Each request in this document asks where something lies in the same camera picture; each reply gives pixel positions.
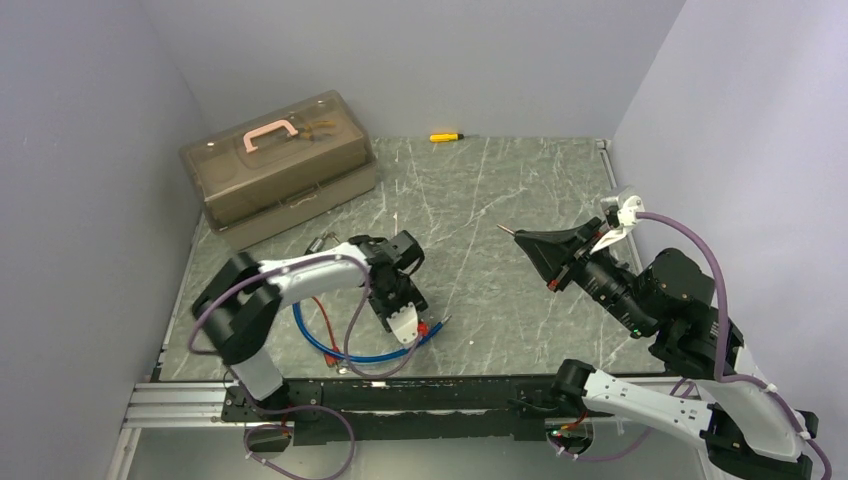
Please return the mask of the silver key bunch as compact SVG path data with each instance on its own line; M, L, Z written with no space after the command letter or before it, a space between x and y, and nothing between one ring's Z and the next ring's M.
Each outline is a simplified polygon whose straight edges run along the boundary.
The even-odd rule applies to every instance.
M340 239L338 238L338 236L337 236L335 233L333 233L333 232L327 232L327 233L324 235L324 239L325 239L325 240L327 240L327 241L332 240L335 244L340 244L340 243L341 243L341 240L340 240Z

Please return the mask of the red cable lock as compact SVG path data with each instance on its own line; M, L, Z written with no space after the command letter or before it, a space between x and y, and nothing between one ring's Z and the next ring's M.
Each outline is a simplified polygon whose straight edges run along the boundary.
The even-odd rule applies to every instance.
M319 298L313 296L312 300L315 303L315 305L317 306L317 308L319 309L319 311L320 311L320 313L323 317L324 324L325 324L326 331L327 331L327 335L328 335L328 340L330 342L330 349L335 353L339 353L340 349L338 347L338 344L337 344L337 341L336 341L336 338L335 338L335 334L334 334L334 330L333 330L333 327L332 327L332 323L330 321L327 310L325 309L323 303L321 302L321 300ZM342 365L342 361L334 355L330 355L330 354L325 353L324 358L325 358L325 363L327 364L328 367L339 368Z

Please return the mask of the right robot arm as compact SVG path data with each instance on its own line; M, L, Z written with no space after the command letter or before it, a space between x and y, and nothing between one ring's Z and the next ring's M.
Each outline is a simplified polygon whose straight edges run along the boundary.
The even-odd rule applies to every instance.
M692 444L740 479L810 478L823 456L817 416L792 408L754 363L729 318L726 284L710 248L701 247L708 272L674 248L639 274L610 254L641 220L639 213L619 213L569 230L517 230L513 239L551 291L579 286L633 337L649 339L650 353L707 399L663 395L567 359L540 404L518 399L516 406L551 418L622 416Z

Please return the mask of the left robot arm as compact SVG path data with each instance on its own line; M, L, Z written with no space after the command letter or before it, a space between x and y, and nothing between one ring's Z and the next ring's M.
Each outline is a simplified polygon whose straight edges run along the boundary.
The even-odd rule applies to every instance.
M192 305L195 341L211 343L218 358L248 393L248 407L264 420L279 417L290 387L265 348L278 311L324 293L360 289L383 328L402 345L407 362L424 341L421 314L428 303L412 280L423 264L421 244L407 230L390 238L358 235L332 249L285 260L257 261L247 253L231 258Z

